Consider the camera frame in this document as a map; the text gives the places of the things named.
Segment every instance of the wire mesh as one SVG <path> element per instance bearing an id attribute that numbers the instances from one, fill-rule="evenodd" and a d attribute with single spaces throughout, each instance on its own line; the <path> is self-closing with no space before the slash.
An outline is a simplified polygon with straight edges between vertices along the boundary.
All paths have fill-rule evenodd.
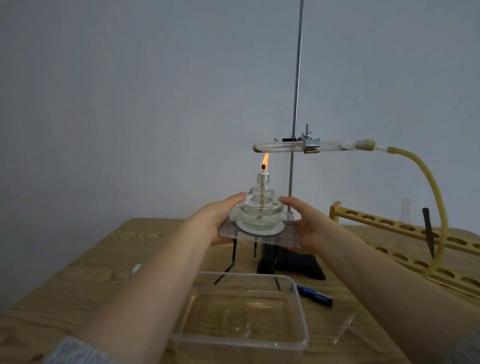
<path id="1" fill-rule="evenodd" d="M 300 248 L 300 235 L 297 226 L 295 225 L 295 218 L 293 212 L 282 212 L 281 220 L 285 224 L 285 228 L 276 235 L 257 235 L 240 229 L 235 221 L 241 218 L 241 210 L 239 207 L 234 207 L 230 212 L 230 216 L 220 225 L 218 234 L 239 240 L 250 240 L 256 243 L 278 245 L 285 248 Z"/>

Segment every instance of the person's right hand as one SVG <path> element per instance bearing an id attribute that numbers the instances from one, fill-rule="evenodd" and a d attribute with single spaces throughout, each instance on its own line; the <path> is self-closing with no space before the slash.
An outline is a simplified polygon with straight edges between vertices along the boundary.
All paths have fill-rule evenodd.
<path id="1" fill-rule="evenodd" d="M 301 238 L 301 249 L 287 249 L 300 254 L 318 254 L 318 245 L 322 241 L 322 230 L 326 220 L 329 220 L 329 218 L 316 208 L 296 197 L 282 196 L 280 197 L 280 201 L 284 205 L 293 207 L 301 214 L 301 219 L 296 221 Z"/>

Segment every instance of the gray knit sleeve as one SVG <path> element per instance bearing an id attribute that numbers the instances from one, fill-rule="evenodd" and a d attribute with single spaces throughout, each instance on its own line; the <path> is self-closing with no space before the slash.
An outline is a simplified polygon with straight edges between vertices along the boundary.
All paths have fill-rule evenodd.
<path id="1" fill-rule="evenodd" d="M 83 341 L 67 336 L 44 364 L 121 364 Z"/>
<path id="2" fill-rule="evenodd" d="M 480 363 L 480 326 L 470 332 L 455 348 L 453 353 L 443 358 L 439 364 Z"/>

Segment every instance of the test tube rack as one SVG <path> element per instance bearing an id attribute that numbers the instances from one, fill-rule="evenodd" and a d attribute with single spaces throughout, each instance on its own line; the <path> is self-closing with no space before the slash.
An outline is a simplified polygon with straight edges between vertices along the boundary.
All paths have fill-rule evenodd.
<path id="1" fill-rule="evenodd" d="M 346 218 L 348 220 L 373 226 L 374 228 L 425 241 L 426 231 L 424 227 L 404 224 L 400 221 L 395 221 L 389 218 L 383 218 L 366 212 L 345 208 L 341 206 L 339 201 L 336 201 L 330 206 L 329 218 L 337 223 L 339 218 Z M 439 235 L 436 232 L 434 232 L 433 235 L 435 237 L 435 244 L 438 244 Z M 423 273 L 429 266 L 428 262 L 406 256 L 392 250 L 390 247 L 387 248 L 369 241 L 366 241 L 366 243 L 416 273 Z M 480 243 L 478 241 L 455 236 L 453 234 L 447 237 L 445 247 L 462 253 L 480 256 Z M 453 272 L 451 269 L 439 267 L 429 277 L 426 277 L 426 279 L 468 296 L 480 299 L 480 282 L 471 277 Z"/>

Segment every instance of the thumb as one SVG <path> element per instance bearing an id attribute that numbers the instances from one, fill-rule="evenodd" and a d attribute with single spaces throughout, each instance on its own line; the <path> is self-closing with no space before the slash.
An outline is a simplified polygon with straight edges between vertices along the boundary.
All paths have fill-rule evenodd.
<path id="1" fill-rule="evenodd" d="M 307 212 L 307 210 L 308 210 L 309 208 L 311 208 L 311 206 L 310 206 L 309 204 L 307 204 L 306 202 L 303 202 L 302 200 L 299 200 L 299 199 L 296 198 L 296 197 L 285 197 L 285 196 L 281 196 L 281 197 L 280 197 L 280 201 L 281 201 L 284 205 L 293 207 L 293 208 L 296 209 L 298 212 L 300 212 L 300 214 L 304 214 L 305 212 Z"/>
<path id="2" fill-rule="evenodd" d="M 244 199 L 245 199 L 245 192 L 240 192 L 239 194 L 234 194 L 223 201 L 227 203 L 227 206 L 229 209 L 233 209 L 236 204 L 239 204 Z"/>

